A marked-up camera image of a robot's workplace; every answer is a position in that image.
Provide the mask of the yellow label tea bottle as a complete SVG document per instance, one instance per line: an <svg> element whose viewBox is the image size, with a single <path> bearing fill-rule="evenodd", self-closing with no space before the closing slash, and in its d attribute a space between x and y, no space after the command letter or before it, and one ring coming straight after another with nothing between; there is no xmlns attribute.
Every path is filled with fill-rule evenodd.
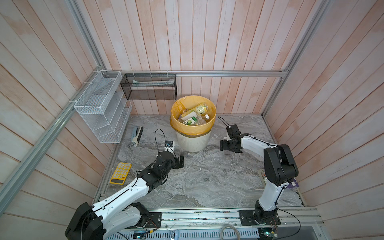
<svg viewBox="0 0 384 240"><path fill-rule="evenodd" d="M204 116L208 112L209 107L206 103L201 103L196 107L194 107L192 110L196 112L198 115Z"/></svg>

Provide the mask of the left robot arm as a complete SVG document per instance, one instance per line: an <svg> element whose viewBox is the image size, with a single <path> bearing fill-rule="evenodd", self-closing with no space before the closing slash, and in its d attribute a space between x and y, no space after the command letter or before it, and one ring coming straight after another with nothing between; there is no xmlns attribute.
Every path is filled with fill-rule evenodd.
<svg viewBox="0 0 384 240"><path fill-rule="evenodd" d="M81 204L65 231L66 238L105 240L128 227L147 228L151 222L149 211L138 199L163 185L172 169L182 169L184 158L184 154L177 157L173 151L160 152L153 163L117 193L92 205Z"/></svg>

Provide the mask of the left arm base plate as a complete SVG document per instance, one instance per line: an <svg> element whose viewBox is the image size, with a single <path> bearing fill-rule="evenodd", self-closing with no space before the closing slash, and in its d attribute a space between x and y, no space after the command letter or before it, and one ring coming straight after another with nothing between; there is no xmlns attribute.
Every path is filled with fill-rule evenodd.
<svg viewBox="0 0 384 240"><path fill-rule="evenodd" d="M136 224L137 228L149 228L158 229L161 227L162 213L161 212L149 212L143 214Z"/></svg>

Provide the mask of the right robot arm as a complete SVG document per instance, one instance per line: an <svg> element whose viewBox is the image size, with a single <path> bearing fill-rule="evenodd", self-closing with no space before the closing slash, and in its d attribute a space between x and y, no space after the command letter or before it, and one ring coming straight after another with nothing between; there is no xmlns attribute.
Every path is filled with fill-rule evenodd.
<svg viewBox="0 0 384 240"><path fill-rule="evenodd" d="M278 199L286 186L299 175L290 147L267 143L248 133L242 134L237 125L227 126L226 130L227 137L220 141L221 151L241 153L242 149L246 149L264 158L267 183L252 216L248 218L256 225L279 224Z"/></svg>

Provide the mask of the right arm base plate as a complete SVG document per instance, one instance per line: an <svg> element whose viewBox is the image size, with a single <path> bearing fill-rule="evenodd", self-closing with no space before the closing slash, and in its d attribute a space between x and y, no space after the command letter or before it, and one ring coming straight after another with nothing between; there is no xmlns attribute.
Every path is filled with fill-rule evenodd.
<svg viewBox="0 0 384 240"><path fill-rule="evenodd" d="M263 209L238 211L242 226L280 225L277 209L265 212Z"/></svg>

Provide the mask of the green lime label bottle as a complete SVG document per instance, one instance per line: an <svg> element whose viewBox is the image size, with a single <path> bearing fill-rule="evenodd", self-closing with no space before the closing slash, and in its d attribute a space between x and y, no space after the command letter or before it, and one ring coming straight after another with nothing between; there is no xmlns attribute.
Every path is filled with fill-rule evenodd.
<svg viewBox="0 0 384 240"><path fill-rule="evenodd" d="M183 122L183 124L187 126L195 126L197 123L198 123L198 118L196 117L190 117L189 119Z"/></svg>

